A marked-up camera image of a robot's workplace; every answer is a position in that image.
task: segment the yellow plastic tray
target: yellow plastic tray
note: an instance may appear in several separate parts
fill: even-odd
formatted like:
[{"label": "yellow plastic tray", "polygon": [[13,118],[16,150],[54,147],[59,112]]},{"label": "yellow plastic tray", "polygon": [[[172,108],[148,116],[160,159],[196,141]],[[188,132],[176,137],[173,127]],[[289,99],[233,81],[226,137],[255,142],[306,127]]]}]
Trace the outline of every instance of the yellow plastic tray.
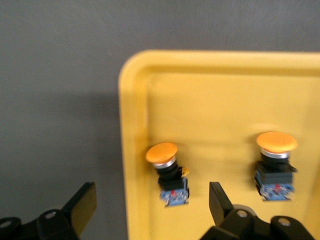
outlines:
[{"label": "yellow plastic tray", "polygon": [[[209,182],[264,221],[285,215],[320,239],[320,54],[144,51],[124,65],[119,98],[130,240],[197,240],[214,221]],[[263,202],[253,181],[258,134],[293,135],[292,201]],[[155,144],[177,144],[190,170],[188,205],[164,207],[146,162]]]}]

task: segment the gray wall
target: gray wall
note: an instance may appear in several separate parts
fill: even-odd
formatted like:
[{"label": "gray wall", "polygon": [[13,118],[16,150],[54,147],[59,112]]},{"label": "gray wall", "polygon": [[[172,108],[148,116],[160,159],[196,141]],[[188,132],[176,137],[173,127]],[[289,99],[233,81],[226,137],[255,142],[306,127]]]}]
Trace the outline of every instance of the gray wall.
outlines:
[{"label": "gray wall", "polygon": [[145,49],[320,51],[320,2],[0,1],[0,217],[24,222],[86,181],[84,240],[126,239],[118,74]]}]

